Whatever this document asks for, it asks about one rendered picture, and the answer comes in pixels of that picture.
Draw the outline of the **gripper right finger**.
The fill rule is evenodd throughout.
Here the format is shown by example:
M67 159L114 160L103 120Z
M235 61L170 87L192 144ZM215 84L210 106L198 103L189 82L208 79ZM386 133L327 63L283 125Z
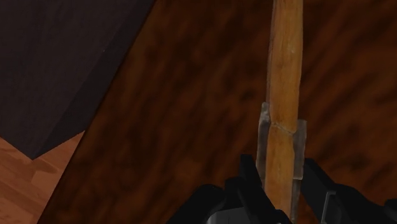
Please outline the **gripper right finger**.
M300 191L319 224L397 224L397 199L380 206L334 182L311 158L305 159Z

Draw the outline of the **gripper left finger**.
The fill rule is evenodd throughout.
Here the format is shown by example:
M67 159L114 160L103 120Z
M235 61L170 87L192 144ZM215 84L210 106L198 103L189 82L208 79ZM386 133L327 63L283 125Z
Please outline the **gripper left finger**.
M220 188L198 187L167 224L292 224L261 187L251 155L240 156L239 175Z

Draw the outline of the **wooden-handled tool with grey metal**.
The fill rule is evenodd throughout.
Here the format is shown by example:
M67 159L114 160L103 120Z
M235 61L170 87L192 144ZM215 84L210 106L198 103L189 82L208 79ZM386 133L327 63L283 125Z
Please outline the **wooden-handled tool with grey metal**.
M269 199L292 223L297 219L307 127L298 119L302 53L303 0L273 0L256 166Z

